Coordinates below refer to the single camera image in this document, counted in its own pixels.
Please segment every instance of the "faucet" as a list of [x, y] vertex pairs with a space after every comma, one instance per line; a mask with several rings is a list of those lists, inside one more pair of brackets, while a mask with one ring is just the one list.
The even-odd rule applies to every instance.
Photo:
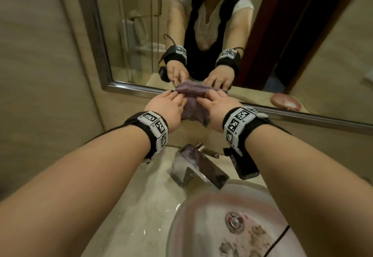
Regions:
[[229, 176], [211, 162], [204, 154], [218, 159], [219, 154], [206, 149], [202, 143], [194, 147], [188, 144], [181, 148], [175, 156], [170, 176], [179, 186], [184, 186], [193, 177], [198, 175], [203, 181], [212, 183], [221, 189]]

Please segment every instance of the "white sink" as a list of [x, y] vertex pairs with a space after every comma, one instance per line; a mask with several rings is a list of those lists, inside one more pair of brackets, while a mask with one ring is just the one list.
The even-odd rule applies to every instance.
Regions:
[[[267, 188], [230, 180], [220, 191], [211, 186], [182, 203], [169, 230], [166, 256], [260, 257], [286, 226]], [[305, 253], [290, 229], [269, 256]]]

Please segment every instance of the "purple towel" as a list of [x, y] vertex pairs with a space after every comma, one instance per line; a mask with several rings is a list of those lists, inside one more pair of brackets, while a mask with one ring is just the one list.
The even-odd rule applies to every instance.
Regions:
[[197, 96], [205, 98], [205, 94], [209, 89], [218, 91], [219, 89], [212, 88], [207, 85], [203, 85], [198, 82], [191, 80], [184, 81], [176, 87], [176, 91], [184, 93], [188, 98], [188, 102], [184, 107], [184, 111], [181, 114], [182, 120], [193, 120], [200, 122], [204, 127], [207, 127], [210, 123], [208, 119], [208, 111], [197, 103]]

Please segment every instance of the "mirror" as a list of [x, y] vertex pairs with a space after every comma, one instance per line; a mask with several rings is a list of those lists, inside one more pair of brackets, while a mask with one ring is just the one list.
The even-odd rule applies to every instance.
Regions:
[[[165, 65], [159, 61], [172, 44], [164, 35], [179, 38], [169, 28], [180, 18], [170, 11], [173, 1], [97, 0], [113, 80], [175, 89], [159, 76]], [[196, 11], [194, 36], [186, 37], [191, 0], [176, 1], [186, 16], [184, 27], [180, 23], [182, 43], [188, 39], [190, 48], [194, 39], [198, 50], [209, 50], [220, 38], [219, 10], [225, 0], [203, 0]], [[370, 1], [231, 0], [226, 8], [232, 15], [217, 53], [232, 47], [245, 51], [237, 49], [240, 70], [228, 94], [245, 103], [373, 124]], [[235, 19], [240, 12], [245, 14]], [[187, 55], [195, 62], [188, 50]], [[216, 53], [210, 55], [214, 64]]]

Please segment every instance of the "person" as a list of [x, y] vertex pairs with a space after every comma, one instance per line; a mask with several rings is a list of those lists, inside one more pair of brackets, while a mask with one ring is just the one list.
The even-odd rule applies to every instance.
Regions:
[[[211, 127], [241, 107], [222, 91], [198, 102]], [[166, 91], [145, 111], [181, 120], [184, 95]], [[272, 125], [245, 139], [280, 211], [307, 256], [372, 256], [373, 188], [307, 143]], [[0, 203], [0, 256], [80, 256], [151, 149], [143, 129], [112, 130], [67, 154]]]
[[[165, 53], [167, 75], [175, 87], [191, 78], [228, 90], [239, 70], [253, 11], [251, 0], [171, 0], [166, 48], [178, 45], [187, 56], [184, 60], [175, 52]], [[217, 62], [223, 48], [237, 54], [234, 62]]]

